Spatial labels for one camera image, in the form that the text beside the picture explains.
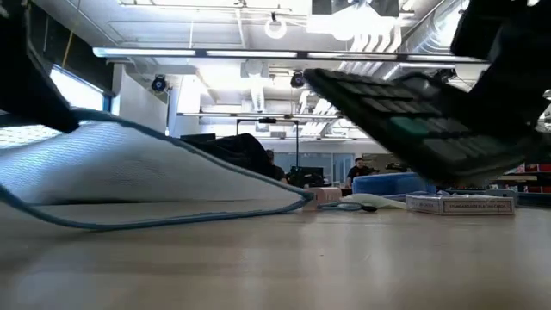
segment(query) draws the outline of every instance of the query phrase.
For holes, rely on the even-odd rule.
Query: desk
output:
[[[0,309],[545,309],[551,212],[294,213],[123,232],[0,205]]]

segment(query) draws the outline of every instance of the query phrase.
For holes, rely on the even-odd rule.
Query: man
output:
[[[348,171],[348,176],[346,177],[346,188],[352,188],[352,181],[355,177],[368,176],[371,173],[375,172],[374,169],[369,168],[365,165],[362,158],[356,158],[356,165]]]
[[[274,169],[274,173],[272,174],[272,177],[275,180],[281,181],[283,183],[287,183],[287,178],[285,177],[285,171],[279,166],[276,166],[274,164],[274,151],[268,150],[266,151],[266,155],[268,155],[269,163],[272,165]]]

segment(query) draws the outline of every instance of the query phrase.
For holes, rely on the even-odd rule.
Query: blue container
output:
[[[415,172],[355,177],[352,183],[352,193],[354,194],[397,195],[416,191],[435,194],[436,187],[428,184]]]

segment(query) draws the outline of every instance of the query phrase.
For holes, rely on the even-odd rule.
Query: wooden table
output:
[[[546,309],[551,212],[284,214],[85,232],[0,205],[0,309]]]

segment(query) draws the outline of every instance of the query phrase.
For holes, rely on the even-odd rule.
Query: blue fabric edge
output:
[[[304,207],[308,202],[314,199],[314,193],[308,193],[302,189],[295,188],[293,186],[287,185],[285,183],[281,183],[279,181],[273,180],[269,177],[262,176],[260,174],[257,174],[256,172],[245,170],[243,168],[237,167],[233,164],[229,164],[227,162],[224,162],[221,159],[218,159],[206,152],[203,152],[199,149],[194,148],[193,146],[190,146],[186,144],[185,142],[172,138],[167,137],[162,133],[159,133],[153,129],[150,129],[148,127],[142,126],[140,124],[137,124],[133,121],[128,121],[121,119],[118,116],[108,114],[105,112],[98,112],[95,110],[88,110],[88,109],[73,109],[73,112],[75,116],[80,121],[110,121],[117,123],[123,127],[129,127],[132,129],[136,129],[148,136],[151,136],[153,138],[166,141],[168,143],[171,143],[174,146],[181,147],[185,149],[188,152],[197,154],[199,156],[202,156],[203,158],[207,159],[208,161],[212,162],[213,164],[217,164],[219,167],[228,169],[230,171],[237,172],[241,175],[252,177],[260,181],[264,181],[266,183],[270,183],[272,185],[275,185],[281,189],[285,189],[291,192],[294,192],[295,194],[300,195],[302,198],[298,200],[295,203],[292,203],[291,205],[288,205],[286,207],[281,208],[275,208],[272,210],[257,210],[257,211],[244,211],[244,212],[228,212],[228,213],[204,213],[204,214],[195,214],[195,215],[185,215],[182,217],[176,217],[176,218],[169,218],[169,219],[163,219],[163,220],[146,220],[146,221],[138,221],[138,222],[128,222],[128,223],[121,223],[121,224],[96,224],[96,223],[85,223],[85,222],[78,222],[73,220],[66,220],[63,218],[59,218],[56,216],[52,216],[46,212],[40,211],[37,208],[30,207],[27,203],[16,197],[15,195],[11,194],[2,184],[0,184],[0,200],[7,203],[9,206],[22,211],[26,214],[29,214],[39,220],[44,220],[48,223],[52,223],[59,226],[67,226],[67,227],[73,227],[73,228],[83,228],[83,229],[93,229],[93,230],[121,230],[121,229],[136,229],[136,228],[146,228],[146,227],[154,227],[154,226],[167,226],[167,225],[177,225],[177,224],[188,224],[188,223],[196,223],[196,222],[203,222],[203,221],[210,221],[210,220],[231,220],[231,219],[239,219],[239,218],[248,218],[253,216],[261,216],[261,215],[272,215],[272,214],[281,214],[289,211],[296,210],[298,208]],[[17,117],[13,117],[11,115],[0,115],[0,127],[6,127],[6,124],[10,124],[10,126],[25,126],[25,125],[38,125],[36,123],[32,122],[25,122],[20,121],[21,119]]]

